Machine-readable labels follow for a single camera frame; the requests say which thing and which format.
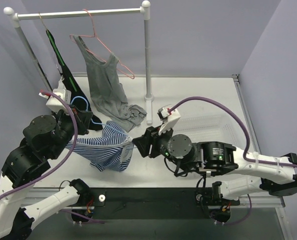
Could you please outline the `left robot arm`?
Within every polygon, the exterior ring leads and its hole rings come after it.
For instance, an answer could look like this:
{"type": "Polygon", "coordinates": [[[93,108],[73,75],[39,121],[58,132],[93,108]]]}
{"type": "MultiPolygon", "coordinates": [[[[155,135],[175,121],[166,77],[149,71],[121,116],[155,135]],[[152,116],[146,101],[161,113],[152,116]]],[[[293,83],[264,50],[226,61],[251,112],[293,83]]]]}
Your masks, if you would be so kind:
{"type": "Polygon", "coordinates": [[[23,130],[23,140],[1,169],[0,240],[25,240],[40,223],[63,208],[93,200],[90,187],[78,178],[40,202],[21,206],[33,181],[50,169],[48,161],[59,157],[74,133],[73,121],[63,109],[34,118],[23,130]]]}

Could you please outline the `grey tank top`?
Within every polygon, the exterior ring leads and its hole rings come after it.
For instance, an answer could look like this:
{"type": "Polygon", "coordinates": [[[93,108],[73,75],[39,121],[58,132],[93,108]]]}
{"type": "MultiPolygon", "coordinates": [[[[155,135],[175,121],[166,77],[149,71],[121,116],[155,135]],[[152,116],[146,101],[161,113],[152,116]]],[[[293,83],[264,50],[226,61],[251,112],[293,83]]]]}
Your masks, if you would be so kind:
{"type": "Polygon", "coordinates": [[[127,132],[140,126],[147,112],[137,104],[128,103],[117,73],[117,56],[111,53],[108,60],[99,60],[81,36],[74,35],[73,39],[85,61],[90,98],[97,111],[110,117],[127,132]]]}

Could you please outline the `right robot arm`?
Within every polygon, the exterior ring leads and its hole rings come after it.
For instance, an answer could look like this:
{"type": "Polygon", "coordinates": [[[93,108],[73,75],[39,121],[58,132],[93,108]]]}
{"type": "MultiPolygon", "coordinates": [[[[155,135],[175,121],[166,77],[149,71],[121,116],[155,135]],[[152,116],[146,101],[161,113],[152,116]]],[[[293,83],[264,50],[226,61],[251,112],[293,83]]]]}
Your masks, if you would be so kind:
{"type": "Polygon", "coordinates": [[[187,135],[173,134],[173,130],[160,133],[159,130],[159,127],[149,127],[132,142],[143,158],[163,156],[165,161],[173,163],[175,177],[190,173],[204,179],[241,175],[237,179],[213,182],[210,193],[200,191],[205,200],[221,204],[252,193],[268,192],[275,197],[297,193],[297,158],[293,153],[282,157],[265,156],[224,142],[192,142],[187,135]]]}

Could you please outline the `light blue wire hanger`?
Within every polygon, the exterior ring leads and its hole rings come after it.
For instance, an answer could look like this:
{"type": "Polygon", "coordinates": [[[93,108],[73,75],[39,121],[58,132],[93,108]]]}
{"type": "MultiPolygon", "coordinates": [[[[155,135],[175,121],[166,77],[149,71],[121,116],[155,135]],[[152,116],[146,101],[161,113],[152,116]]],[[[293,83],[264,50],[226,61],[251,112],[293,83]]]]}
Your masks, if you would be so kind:
{"type": "MultiPolygon", "coordinates": [[[[90,105],[90,103],[88,102],[88,100],[87,100],[85,97],[82,97],[82,96],[75,96],[75,97],[73,97],[73,99],[71,100],[70,104],[72,105],[76,99],[82,99],[82,100],[85,102],[85,104],[86,104],[85,110],[88,112],[88,111],[89,111],[89,105],[90,105]]],[[[123,132],[121,132],[121,131],[119,131],[119,130],[116,130],[115,128],[113,128],[113,127],[111,127],[111,126],[109,126],[109,125],[107,125],[107,124],[94,122],[92,118],[90,119],[90,122],[91,122],[92,124],[94,124],[94,125],[105,126],[105,127],[110,128],[110,129],[112,129],[113,131],[115,131],[115,132],[117,132],[117,133],[119,133],[119,134],[121,134],[121,135],[124,135],[124,136],[126,137],[126,140],[128,140],[128,141],[131,143],[131,147],[129,147],[128,149],[132,149],[132,150],[133,150],[133,149],[136,149],[136,148],[137,148],[137,147],[132,143],[132,137],[131,137],[131,136],[129,136],[129,135],[127,135],[127,134],[125,134],[125,133],[123,133],[123,132]]]]}

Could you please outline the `pink wire hanger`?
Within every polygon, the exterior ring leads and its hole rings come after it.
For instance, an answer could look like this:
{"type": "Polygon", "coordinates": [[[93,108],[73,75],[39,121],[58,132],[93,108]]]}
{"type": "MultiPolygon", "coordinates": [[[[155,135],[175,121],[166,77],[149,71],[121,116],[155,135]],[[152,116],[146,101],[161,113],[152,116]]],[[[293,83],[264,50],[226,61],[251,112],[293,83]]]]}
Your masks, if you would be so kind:
{"type": "MultiPolygon", "coordinates": [[[[92,35],[81,35],[80,37],[81,38],[95,38],[109,53],[110,53],[110,55],[113,55],[113,52],[110,50],[110,48],[98,37],[98,35],[97,35],[97,32],[96,32],[96,25],[95,25],[95,21],[94,21],[94,18],[93,18],[93,16],[91,15],[91,13],[87,10],[87,9],[83,9],[83,11],[85,12],[85,13],[87,13],[87,15],[90,17],[90,19],[91,19],[91,24],[92,24],[92,32],[93,32],[93,34],[92,35]]],[[[90,51],[89,49],[87,49],[86,50],[89,54],[91,54],[92,56],[94,56],[94,57],[97,57],[97,58],[99,58],[101,61],[103,61],[103,62],[107,62],[107,60],[104,60],[102,57],[100,57],[99,55],[96,55],[94,52],[92,52],[92,51],[90,51]]],[[[129,73],[126,73],[125,71],[123,71],[123,70],[121,70],[121,69],[119,69],[119,68],[117,68],[116,70],[118,71],[118,72],[120,72],[120,73],[122,73],[123,75],[125,75],[126,77],[128,77],[128,78],[130,78],[130,79],[132,79],[132,80],[134,80],[135,79],[135,74],[127,67],[127,66],[125,66],[122,62],[121,62],[121,60],[118,58],[117,59],[118,60],[118,63],[119,63],[119,65],[122,67],[122,68],[124,68],[124,69],[126,69],[129,73]]]]}

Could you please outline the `blue white striped tank top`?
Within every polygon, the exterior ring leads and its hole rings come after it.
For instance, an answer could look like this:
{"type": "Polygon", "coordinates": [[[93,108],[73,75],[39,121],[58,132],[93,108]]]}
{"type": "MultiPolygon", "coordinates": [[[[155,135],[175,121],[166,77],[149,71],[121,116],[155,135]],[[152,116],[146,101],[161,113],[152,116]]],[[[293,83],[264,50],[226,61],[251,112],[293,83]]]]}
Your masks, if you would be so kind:
{"type": "Polygon", "coordinates": [[[100,137],[77,138],[73,152],[87,159],[100,172],[125,171],[132,159],[134,144],[127,132],[114,121],[107,121],[100,137]]]}

